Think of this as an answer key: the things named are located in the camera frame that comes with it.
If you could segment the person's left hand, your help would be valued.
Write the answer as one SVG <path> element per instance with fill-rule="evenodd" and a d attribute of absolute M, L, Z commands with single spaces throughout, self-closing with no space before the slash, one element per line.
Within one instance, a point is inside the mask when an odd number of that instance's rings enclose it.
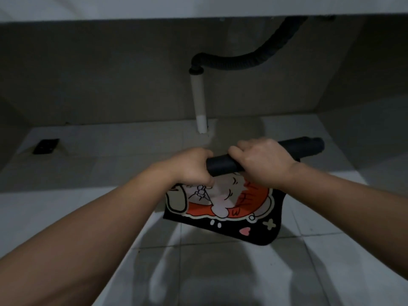
<path fill-rule="evenodd" d="M 199 186 L 199 177 L 211 176 L 207 170 L 207 159 L 212 157 L 213 152 L 209 149 L 191 148 L 156 164 L 155 171 L 170 186 Z"/>

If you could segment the person's right hand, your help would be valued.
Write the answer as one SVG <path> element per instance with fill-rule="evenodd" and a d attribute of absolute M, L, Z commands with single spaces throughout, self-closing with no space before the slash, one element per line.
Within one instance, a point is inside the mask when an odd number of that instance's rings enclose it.
<path fill-rule="evenodd" d="M 252 161 L 249 167 L 242 167 L 246 179 L 268 188 L 284 190 L 289 174 L 296 162 L 275 140 L 255 139 Z"/>

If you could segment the black cartoon print floor mat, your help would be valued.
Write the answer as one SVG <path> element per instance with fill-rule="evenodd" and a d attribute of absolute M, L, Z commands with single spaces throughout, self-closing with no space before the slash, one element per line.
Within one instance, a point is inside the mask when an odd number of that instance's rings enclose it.
<path fill-rule="evenodd" d="M 213 187 L 176 184 L 166 193 L 163 219 L 258 246 L 272 243 L 281 229 L 286 193 L 245 179 L 228 154 L 207 159 L 206 168 Z"/>

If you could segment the person's right forearm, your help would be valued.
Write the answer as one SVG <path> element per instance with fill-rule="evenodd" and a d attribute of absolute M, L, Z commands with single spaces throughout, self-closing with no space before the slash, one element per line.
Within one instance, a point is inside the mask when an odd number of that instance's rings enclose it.
<path fill-rule="evenodd" d="M 293 164 L 283 191 L 408 281 L 408 197 Z"/>

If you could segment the person's left forearm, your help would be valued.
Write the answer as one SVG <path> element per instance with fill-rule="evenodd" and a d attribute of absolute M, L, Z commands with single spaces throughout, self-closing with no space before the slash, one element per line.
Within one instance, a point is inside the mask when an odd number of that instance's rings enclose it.
<path fill-rule="evenodd" d="M 0 259 L 0 306 L 91 306 L 165 192 L 169 161 L 71 212 Z"/>

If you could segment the white drain pipe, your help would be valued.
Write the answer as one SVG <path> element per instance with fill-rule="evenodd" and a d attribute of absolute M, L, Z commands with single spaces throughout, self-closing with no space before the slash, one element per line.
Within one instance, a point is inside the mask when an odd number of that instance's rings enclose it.
<path fill-rule="evenodd" d="M 202 68 L 189 69 L 197 130 L 200 134 L 208 132 L 203 73 Z"/>

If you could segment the black floor drain cover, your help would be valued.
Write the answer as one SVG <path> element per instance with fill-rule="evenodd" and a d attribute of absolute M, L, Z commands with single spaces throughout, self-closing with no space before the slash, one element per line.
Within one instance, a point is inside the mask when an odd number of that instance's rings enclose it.
<path fill-rule="evenodd" d="M 60 139 L 42 139 L 33 149 L 32 154 L 52 154 Z"/>

